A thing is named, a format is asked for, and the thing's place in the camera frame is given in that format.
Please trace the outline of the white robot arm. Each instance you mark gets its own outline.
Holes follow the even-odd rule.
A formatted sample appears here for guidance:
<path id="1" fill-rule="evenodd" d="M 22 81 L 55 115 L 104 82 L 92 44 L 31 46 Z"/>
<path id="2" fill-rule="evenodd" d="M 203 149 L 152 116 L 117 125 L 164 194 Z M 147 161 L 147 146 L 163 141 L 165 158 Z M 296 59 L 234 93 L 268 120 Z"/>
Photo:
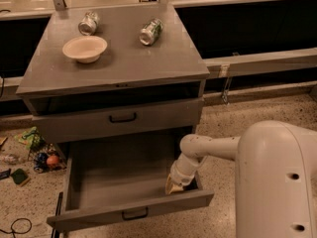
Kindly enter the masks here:
<path id="1" fill-rule="evenodd" d="M 311 180 L 317 132 L 262 121 L 242 136 L 184 136 L 165 192 L 182 191 L 207 157 L 235 162 L 236 238 L 317 238 Z"/>

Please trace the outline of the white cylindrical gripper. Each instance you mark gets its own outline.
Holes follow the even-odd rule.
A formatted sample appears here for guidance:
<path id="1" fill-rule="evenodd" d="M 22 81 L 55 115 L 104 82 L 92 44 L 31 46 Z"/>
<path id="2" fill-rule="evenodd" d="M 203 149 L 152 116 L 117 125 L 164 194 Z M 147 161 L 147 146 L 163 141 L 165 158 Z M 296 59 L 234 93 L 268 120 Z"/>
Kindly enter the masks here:
<path id="1" fill-rule="evenodd" d="M 204 164 L 205 160 L 205 157 L 196 159 L 181 154 L 170 168 L 170 175 L 165 183 L 165 193 L 170 195 L 183 192 L 184 186 L 191 184 L 196 172 Z"/>

